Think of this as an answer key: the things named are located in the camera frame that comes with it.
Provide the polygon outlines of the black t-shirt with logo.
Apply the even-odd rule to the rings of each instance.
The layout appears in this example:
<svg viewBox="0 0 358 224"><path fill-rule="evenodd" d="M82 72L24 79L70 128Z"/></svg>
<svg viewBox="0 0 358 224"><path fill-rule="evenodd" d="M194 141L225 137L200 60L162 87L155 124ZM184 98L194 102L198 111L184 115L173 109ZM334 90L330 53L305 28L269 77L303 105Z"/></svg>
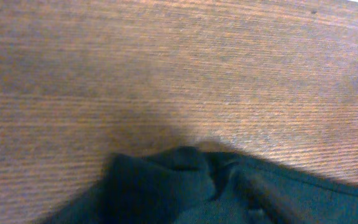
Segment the black t-shirt with logo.
<svg viewBox="0 0 358 224"><path fill-rule="evenodd" d="M358 187L233 152L115 155L44 223L358 223Z"/></svg>

